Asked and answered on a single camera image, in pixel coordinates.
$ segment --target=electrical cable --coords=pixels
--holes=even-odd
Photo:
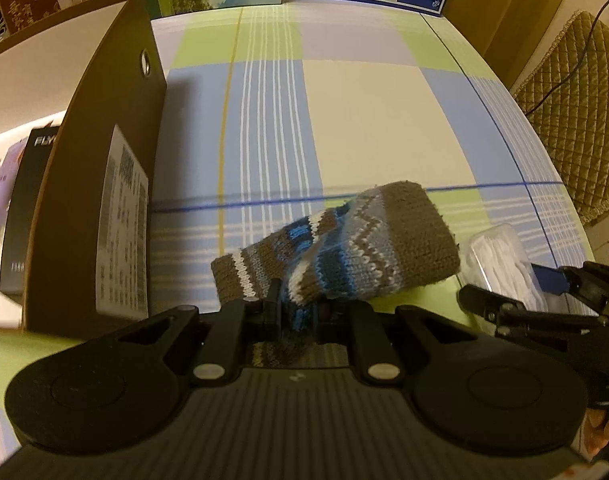
[[[540,99],[540,102],[534,106],[533,108],[531,108],[530,111],[526,112],[525,115],[526,117],[529,117],[533,112],[535,112],[536,110],[538,110],[538,108],[540,108],[540,106],[542,105],[542,103],[544,103],[547,98],[556,90],[558,90],[562,85],[564,85],[567,81],[569,81],[569,79],[572,78],[572,76],[578,72],[578,69],[580,68],[582,61],[584,61],[584,58],[587,54],[587,49],[589,48],[589,40],[591,39],[591,35],[593,34],[593,29],[596,27],[596,24],[598,23],[598,18],[600,17],[600,15],[602,14],[602,11],[605,10],[607,8],[609,4],[609,0],[607,0],[605,2],[605,4],[600,7],[600,10],[598,11],[596,17],[593,20],[593,23],[591,24],[591,28],[589,29],[589,35],[587,37],[587,41],[585,43],[584,48],[582,49],[582,53],[581,56],[578,58],[578,62],[576,63],[576,66],[573,67],[573,69],[571,69],[571,72],[569,72],[565,78],[563,78],[562,81],[560,81],[558,84],[556,84],[555,86],[553,86],[552,89],[550,89],[549,92],[547,92],[547,94],[545,95],[545,97],[543,97],[542,99]]]

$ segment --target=table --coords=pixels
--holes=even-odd
[[[153,22],[168,75],[150,223],[154,311],[218,308],[210,262],[371,186],[422,184],[457,242],[515,227],[534,263],[591,259],[559,175],[499,79],[444,18],[332,0]],[[374,301],[471,324],[456,277]],[[585,313],[563,301],[560,312]],[[2,394],[70,342],[0,336]]]

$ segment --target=purple bottle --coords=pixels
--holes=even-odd
[[[20,159],[27,144],[27,139],[28,137],[19,140],[7,150],[0,167],[0,225],[4,225],[7,221],[7,208],[11,199],[11,191],[13,191],[13,184],[16,181]]]

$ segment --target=sock cuff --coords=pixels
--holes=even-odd
[[[247,248],[216,258],[211,271],[220,304],[245,297],[263,298],[270,280],[284,278],[293,259],[337,225],[347,208],[330,208],[300,218]]]

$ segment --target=quilted cushion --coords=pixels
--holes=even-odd
[[[531,110],[576,65],[594,17],[577,12],[514,98]],[[583,225],[609,213],[609,28],[598,22],[578,72],[529,116]]]

